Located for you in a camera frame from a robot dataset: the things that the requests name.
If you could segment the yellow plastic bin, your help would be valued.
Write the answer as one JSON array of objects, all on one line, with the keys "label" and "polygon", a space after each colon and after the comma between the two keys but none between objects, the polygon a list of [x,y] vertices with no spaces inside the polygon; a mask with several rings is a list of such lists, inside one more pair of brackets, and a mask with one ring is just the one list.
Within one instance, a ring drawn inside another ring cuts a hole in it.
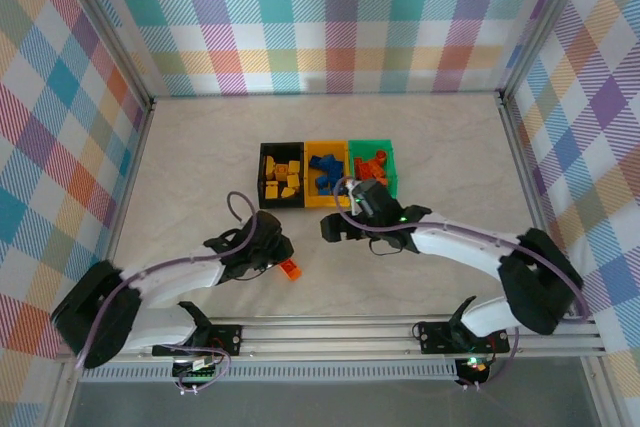
[{"label": "yellow plastic bin", "polygon": [[343,174],[350,174],[349,149],[346,140],[308,141],[304,146],[304,194],[307,208],[334,208],[333,195],[321,195],[316,187],[316,179],[325,174],[324,171],[312,168],[310,161],[313,156],[324,157],[333,155],[337,161],[343,163]]}]

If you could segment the green plastic bin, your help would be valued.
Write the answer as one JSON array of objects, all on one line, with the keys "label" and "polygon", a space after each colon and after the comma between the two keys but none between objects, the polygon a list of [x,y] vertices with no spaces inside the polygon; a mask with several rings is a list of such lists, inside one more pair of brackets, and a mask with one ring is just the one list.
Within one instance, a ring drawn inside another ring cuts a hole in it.
[{"label": "green plastic bin", "polygon": [[385,165],[381,165],[389,180],[389,186],[386,187],[393,198],[397,196],[398,178],[395,166],[394,149],[392,142],[388,139],[352,139],[348,141],[349,161],[351,174],[356,180],[363,181],[358,178],[354,172],[354,159],[360,157],[363,161],[368,162],[371,159],[376,160],[376,152],[385,150],[388,159]]}]

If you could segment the black plastic bin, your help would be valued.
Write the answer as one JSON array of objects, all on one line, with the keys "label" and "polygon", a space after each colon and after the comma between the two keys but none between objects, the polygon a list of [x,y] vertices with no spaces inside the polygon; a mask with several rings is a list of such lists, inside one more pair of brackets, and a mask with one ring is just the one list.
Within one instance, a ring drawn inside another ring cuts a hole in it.
[{"label": "black plastic bin", "polygon": [[[297,191],[297,195],[292,198],[282,199],[281,192],[284,187],[287,187],[286,182],[279,183],[279,198],[275,200],[265,199],[265,186],[267,180],[265,179],[265,158],[272,156],[275,159],[276,164],[287,164],[290,160],[298,160],[300,162],[300,189]],[[279,209],[279,208],[303,208],[305,206],[305,194],[304,194],[304,144],[302,142],[280,142],[280,143],[262,143],[259,150],[259,164],[258,164],[258,176],[257,176],[257,191],[259,206],[262,209]]]}]

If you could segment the black controller board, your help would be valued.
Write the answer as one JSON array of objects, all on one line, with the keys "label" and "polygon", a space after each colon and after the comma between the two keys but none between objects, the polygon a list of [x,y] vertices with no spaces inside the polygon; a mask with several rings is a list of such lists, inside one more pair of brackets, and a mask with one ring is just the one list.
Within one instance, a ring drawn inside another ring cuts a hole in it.
[{"label": "black controller board", "polygon": [[484,359],[478,359],[476,357],[457,359],[455,364],[457,372],[456,382],[463,387],[482,384],[489,379],[490,365]]},{"label": "black controller board", "polygon": [[182,383],[205,383],[216,375],[217,367],[223,362],[221,357],[206,356],[182,359],[174,362],[171,375]]}]

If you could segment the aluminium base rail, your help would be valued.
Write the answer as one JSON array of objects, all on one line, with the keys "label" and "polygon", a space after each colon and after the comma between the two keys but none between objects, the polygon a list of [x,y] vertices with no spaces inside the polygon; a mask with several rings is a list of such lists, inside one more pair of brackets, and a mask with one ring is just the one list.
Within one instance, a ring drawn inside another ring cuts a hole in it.
[{"label": "aluminium base rail", "polygon": [[604,342],[593,321],[561,324],[551,336],[506,328],[510,351],[503,354],[422,354],[411,328],[444,316],[276,316],[213,318],[215,325],[242,326],[240,353],[247,361],[368,361],[421,358],[599,357]]}]

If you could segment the aluminium table edge rail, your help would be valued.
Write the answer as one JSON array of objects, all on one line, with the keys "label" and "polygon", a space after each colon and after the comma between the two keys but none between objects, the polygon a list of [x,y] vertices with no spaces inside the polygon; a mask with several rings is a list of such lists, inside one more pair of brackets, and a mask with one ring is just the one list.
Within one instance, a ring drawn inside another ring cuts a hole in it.
[{"label": "aluminium table edge rail", "polygon": [[126,220],[127,211],[129,209],[131,197],[135,187],[135,182],[138,176],[140,164],[142,161],[142,157],[144,155],[144,150],[145,150],[147,139],[150,133],[150,129],[151,129],[154,113],[155,113],[156,103],[157,103],[157,99],[155,97],[151,97],[149,99],[149,102],[146,105],[146,111],[143,116],[143,122],[141,123],[140,135],[136,144],[134,156],[132,158],[129,172],[126,178],[127,182],[125,184],[120,206],[118,207],[118,210],[116,212],[114,225],[113,225],[113,228],[111,229],[109,243],[105,252],[105,257],[108,260],[113,260],[115,258],[115,255],[118,249],[118,244],[119,244],[124,223]]},{"label": "aluminium table edge rail", "polygon": [[505,98],[502,91],[497,91],[495,97],[499,117],[515,164],[529,215],[536,228],[547,231],[548,225],[536,189],[536,183],[525,156],[524,145],[517,133],[513,108],[510,106],[509,101]]}]

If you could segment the aluminium frame post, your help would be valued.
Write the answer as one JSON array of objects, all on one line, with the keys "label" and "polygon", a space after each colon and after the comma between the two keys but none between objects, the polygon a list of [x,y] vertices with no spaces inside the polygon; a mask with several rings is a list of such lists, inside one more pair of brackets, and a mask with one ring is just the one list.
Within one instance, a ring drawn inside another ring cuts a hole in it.
[{"label": "aluminium frame post", "polygon": [[150,109],[153,105],[153,96],[149,93],[133,60],[120,41],[101,0],[80,0],[80,2],[87,12],[87,17],[105,42],[107,50],[112,54],[115,63],[121,69],[123,77],[133,89],[136,97],[147,109]]},{"label": "aluminium frame post", "polygon": [[531,33],[523,43],[523,47],[505,79],[504,86],[498,90],[502,101],[506,102],[514,97],[531,70],[535,57],[539,54],[568,1],[545,0],[545,3],[539,9],[540,14],[531,29]]}]

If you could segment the aluminium frame beam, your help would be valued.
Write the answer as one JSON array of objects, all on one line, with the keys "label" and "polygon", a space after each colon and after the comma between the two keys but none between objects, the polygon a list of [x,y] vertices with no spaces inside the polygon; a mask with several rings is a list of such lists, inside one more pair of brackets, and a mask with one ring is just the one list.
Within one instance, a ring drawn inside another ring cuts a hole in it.
[{"label": "aluminium frame beam", "polygon": [[581,363],[601,426],[620,427],[610,383],[601,359],[599,357],[582,357]]},{"label": "aluminium frame beam", "polygon": [[71,360],[61,364],[44,427],[65,427],[81,372]]}]

